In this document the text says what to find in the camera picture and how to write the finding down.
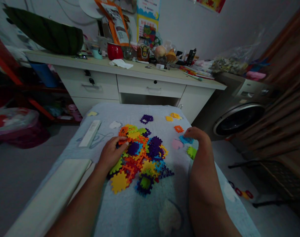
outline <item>chair leg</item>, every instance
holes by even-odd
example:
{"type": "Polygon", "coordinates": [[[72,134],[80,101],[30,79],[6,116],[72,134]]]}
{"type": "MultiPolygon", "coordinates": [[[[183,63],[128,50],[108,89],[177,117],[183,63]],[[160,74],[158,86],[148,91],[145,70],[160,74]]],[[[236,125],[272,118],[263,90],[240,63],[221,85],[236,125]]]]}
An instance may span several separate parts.
{"type": "Polygon", "coordinates": [[[260,203],[253,203],[252,205],[255,208],[258,208],[260,206],[268,206],[268,205],[282,205],[282,204],[291,204],[291,203],[300,203],[300,200],[276,200],[276,201],[266,201],[266,202],[260,202],[260,203]]]}
{"type": "Polygon", "coordinates": [[[240,164],[237,164],[237,165],[228,166],[228,168],[229,168],[229,169],[237,168],[237,167],[245,166],[245,165],[250,164],[250,163],[253,163],[253,162],[256,162],[256,161],[243,162],[243,163],[240,163],[240,164]]]}

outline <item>washing machine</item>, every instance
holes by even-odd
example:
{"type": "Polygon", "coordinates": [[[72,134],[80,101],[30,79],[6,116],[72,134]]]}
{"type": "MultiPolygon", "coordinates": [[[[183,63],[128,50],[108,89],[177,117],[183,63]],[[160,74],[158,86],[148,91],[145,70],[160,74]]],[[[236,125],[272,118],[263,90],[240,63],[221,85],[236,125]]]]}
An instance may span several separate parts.
{"type": "Polygon", "coordinates": [[[216,76],[215,80],[227,88],[216,90],[192,123],[204,130],[212,141],[222,140],[251,126],[263,116],[265,107],[281,94],[272,85],[226,72],[216,76]]]}

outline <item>onion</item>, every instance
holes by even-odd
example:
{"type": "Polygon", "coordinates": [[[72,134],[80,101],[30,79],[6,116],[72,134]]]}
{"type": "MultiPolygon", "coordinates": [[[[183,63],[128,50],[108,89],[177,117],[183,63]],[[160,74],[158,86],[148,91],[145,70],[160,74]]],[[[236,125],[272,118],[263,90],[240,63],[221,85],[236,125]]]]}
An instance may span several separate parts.
{"type": "Polygon", "coordinates": [[[164,46],[162,45],[157,46],[154,53],[155,58],[158,59],[165,55],[166,55],[166,49],[164,48],[164,46]]]}

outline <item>white desk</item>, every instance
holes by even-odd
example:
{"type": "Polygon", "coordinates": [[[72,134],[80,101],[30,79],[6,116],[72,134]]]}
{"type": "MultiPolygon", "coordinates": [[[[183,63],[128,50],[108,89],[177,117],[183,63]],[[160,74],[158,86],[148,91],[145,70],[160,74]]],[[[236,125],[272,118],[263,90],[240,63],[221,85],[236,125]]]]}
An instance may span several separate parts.
{"type": "Polygon", "coordinates": [[[215,89],[226,88],[213,80],[200,82],[175,68],[163,72],[128,61],[133,67],[124,69],[110,66],[108,59],[74,59],[48,51],[28,51],[26,54],[30,61],[54,66],[82,115],[100,102],[121,103],[122,93],[130,93],[176,98],[173,105],[179,107],[192,123],[215,89]],[[85,76],[84,70],[89,70],[91,76],[85,76]],[[89,78],[94,79],[94,86],[89,78]]]}

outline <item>bed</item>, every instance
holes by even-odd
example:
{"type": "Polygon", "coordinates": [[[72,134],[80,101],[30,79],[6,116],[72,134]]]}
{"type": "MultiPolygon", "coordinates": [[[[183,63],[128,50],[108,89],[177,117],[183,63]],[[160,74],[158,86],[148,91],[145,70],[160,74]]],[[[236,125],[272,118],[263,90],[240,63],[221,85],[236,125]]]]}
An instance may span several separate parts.
{"type": "MultiPolygon", "coordinates": [[[[52,166],[50,172],[30,199],[37,196],[50,177],[67,159],[90,159],[96,163],[105,143],[113,136],[117,136],[121,126],[126,124],[144,127],[151,131],[149,137],[158,136],[168,155],[165,158],[167,167],[173,176],[160,180],[153,185],[151,194],[143,197],[134,187],[137,178],[130,187],[114,194],[111,182],[104,184],[104,194],[96,219],[94,236],[193,236],[193,230],[188,216],[188,178],[193,160],[187,154],[187,148],[198,148],[197,141],[193,144],[182,145],[177,142],[183,133],[177,133],[174,126],[180,125],[184,131],[190,123],[182,111],[172,106],[128,105],[101,103],[94,106],[88,114],[97,112],[96,116],[85,116],[81,126],[70,140],[69,144],[52,166]],[[166,116],[171,113],[179,114],[183,119],[167,121],[166,116]],[[152,115],[153,122],[144,125],[140,122],[143,115],[152,115]],[[102,123],[89,148],[79,148],[83,136],[93,120],[102,123]]],[[[216,164],[220,186],[225,199],[229,216],[242,236],[260,236],[253,221],[245,210],[231,185],[216,164]]]]}

